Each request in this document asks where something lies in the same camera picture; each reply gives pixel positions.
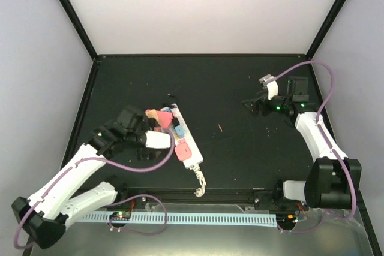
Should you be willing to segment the pink square plug adapter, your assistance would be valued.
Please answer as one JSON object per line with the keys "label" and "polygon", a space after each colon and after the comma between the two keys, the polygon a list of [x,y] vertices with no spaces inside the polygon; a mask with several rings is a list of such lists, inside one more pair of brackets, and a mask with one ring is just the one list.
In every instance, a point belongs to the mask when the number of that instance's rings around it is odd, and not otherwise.
{"label": "pink square plug adapter", "polygon": [[184,162],[192,157],[192,152],[186,142],[180,142],[175,146],[175,153],[180,162]]}

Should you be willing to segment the blue USB charger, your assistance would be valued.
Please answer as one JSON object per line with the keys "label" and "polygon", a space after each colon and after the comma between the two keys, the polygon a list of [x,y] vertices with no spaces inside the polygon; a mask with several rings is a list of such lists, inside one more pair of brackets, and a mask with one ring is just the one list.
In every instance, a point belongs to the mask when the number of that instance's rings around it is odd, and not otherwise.
{"label": "blue USB charger", "polygon": [[175,126],[175,132],[178,138],[183,138],[184,137],[184,129],[181,125]]}

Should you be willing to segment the white power strip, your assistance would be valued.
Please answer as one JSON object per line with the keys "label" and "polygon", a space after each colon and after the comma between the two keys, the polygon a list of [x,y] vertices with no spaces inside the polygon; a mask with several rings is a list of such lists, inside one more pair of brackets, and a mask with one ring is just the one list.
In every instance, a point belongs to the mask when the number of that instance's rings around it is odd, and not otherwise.
{"label": "white power strip", "polygon": [[[160,110],[169,112],[169,109],[167,107],[163,107]],[[182,116],[182,114],[180,112],[179,107],[177,106],[177,108],[172,109],[172,110],[173,110],[175,116],[178,118],[180,125],[184,129],[184,137],[178,138],[176,135],[176,132],[175,132],[175,127],[173,125],[170,127],[170,130],[173,134],[173,138],[175,139],[175,146],[180,142],[181,143],[186,142],[188,144],[188,146],[192,152],[192,157],[188,160],[185,160],[184,162],[181,162],[181,163],[183,163],[183,165],[186,169],[191,169],[192,166],[199,165],[203,162],[203,156],[202,156],[199,148],[197,147],[197,144],[194,141],[193,136],[191,135],[190,129],[188,128],[186,121],[184,120],[184,117]]]}

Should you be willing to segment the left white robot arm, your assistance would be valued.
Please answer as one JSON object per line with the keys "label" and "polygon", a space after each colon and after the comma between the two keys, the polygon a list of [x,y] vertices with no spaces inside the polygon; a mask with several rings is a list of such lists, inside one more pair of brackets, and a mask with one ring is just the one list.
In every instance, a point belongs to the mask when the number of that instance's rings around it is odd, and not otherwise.
{"label": "left white robot arm", "polygon": [[[110,176],[92,189],[78,189],[106,164],[133,173],[149,173],[165,165],[172,156],[175,140],[167,128],[155,129],[146,113],[126,106],[119,116],[94,129],[72,159],[42,188],[28,198],[18,197],[11,208],[18,226],[13,245],[26,250],[33,245],[53,246],[79,219],[102,207],[123,207],[142,195],[129,195],[128,186]],[[114,157],[127,149],[167,149],[166,156],[147,168],[119,164]]]}

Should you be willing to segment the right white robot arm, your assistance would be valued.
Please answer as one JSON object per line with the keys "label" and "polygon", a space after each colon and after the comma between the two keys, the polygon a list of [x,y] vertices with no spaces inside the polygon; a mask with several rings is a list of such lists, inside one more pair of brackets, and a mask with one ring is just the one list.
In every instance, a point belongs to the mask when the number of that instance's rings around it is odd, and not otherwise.
{"label": "right white robot arm", "polygon": [[242,105],[257,116],[272,112],[287,117],[310,151],[313,166],[307,180],[279,180],[272,201],[280,210],[288,209],[295,201],[310,208],[352,210],[359,189],[361,164],[349,158],[336,144],[326,128],[317,106],[310,102],[308,79],[290,77],[287,92],[281,95],[277,79],[270,74],[259,80],[262,91]]}

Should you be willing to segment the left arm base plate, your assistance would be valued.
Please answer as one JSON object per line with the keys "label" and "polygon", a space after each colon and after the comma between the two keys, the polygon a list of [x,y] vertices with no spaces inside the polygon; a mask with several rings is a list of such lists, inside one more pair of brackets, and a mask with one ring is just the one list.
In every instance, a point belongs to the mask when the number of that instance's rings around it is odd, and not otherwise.
{"label": "left arm base plate", "polygon": [[149,198],[149,197],[150,195],[145,193],[133,195],[130,192],[123,192],[121,194],[118,194],[117,198],[113,203],[104,205],[104,207],[110,208],[110,207],[122,206],[128,202],[132,202],[133,200],[137,200],[137,199],[141,200],[142,198]]}

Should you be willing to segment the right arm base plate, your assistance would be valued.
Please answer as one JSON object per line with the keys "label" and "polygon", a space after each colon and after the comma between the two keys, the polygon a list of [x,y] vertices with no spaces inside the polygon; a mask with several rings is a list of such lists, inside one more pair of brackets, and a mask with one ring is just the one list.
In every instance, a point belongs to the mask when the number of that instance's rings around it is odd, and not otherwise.
{"label": "right arm base plate", "polygon": [[301,203],[297,200],[284,198],[282,192],[263,189],[253,191],[253,204],[256,210],[293,212],[299,210],[299,204]]}

